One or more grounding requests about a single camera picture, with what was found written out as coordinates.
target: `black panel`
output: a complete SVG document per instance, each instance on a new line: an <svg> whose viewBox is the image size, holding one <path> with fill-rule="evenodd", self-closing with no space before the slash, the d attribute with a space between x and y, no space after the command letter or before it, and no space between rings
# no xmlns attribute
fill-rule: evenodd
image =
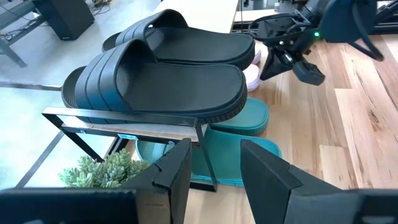
<svg viewBox="0 0 398 224"><path fill-rule="evenodd" d="M94 17L84 0L32 2L61 40L77 39L94 22Z"/></svg>

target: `green plant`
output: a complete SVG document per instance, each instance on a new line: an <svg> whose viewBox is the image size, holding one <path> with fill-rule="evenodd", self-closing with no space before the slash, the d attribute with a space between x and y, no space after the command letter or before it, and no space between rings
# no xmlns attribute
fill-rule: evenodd
<svg viewBox="0 0 398 224"><path fill-rule="evenodd" d="M79 168L64 169L60 179L67 187L119 187L149 167L147 161L131 160L131 153L122 149L97 162L90 156L82 156Z"/></svg>

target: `light wood plank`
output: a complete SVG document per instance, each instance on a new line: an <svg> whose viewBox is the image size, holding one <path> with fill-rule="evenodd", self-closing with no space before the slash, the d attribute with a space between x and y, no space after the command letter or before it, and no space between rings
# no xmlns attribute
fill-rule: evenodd
<svg viewBox="0 0 398 224"><path fill-rule="evenodd" d="M226 185L217 193L190 190L185 223L255 224L244 188Z"/></svg>
<svg viewBox="0 0 398 224"><path fill-rule="evenodd" d="M358 188L348 148L321 145L320 155L326 182L341 189Z"/></svg>
<svg viewBox="0 0 398 224"><path fill-rule="evenodd" d="M358 187L397 186L398 182L389 167L391 164L380 150L358 93L355 90L337 89L336 95Z"/></svg>
<svg viewBox="0 0 398 224"><path fill-rule="evenodd" d="M274 141L282 152L282 157L289 163L293 162L292 125L289 106L270 105L270 119L265 133L261 135Z"/></svg>

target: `black slide sandal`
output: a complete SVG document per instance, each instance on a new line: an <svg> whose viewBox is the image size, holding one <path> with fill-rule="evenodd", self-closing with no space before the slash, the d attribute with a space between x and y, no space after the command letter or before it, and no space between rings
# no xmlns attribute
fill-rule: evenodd
<svg viewBox="0 0 398 224"><path fill-rule="evenodd" d="M255 43L251 36L188 27L183 16L172 9L149 16L112 35L103 43L103 51L132 39L144 41L160 62L167 63L229 64L244 70L255 55Z"/></svg>
<svg viewBox="0 0 398 224"><path fill-rule="evenodd" d="M246 98L246 81L237 67L159 63L140 40L95 57L87 67L73 71L62 88L62 99L70 108L188 116L207 123L236 116Z"/></svg>

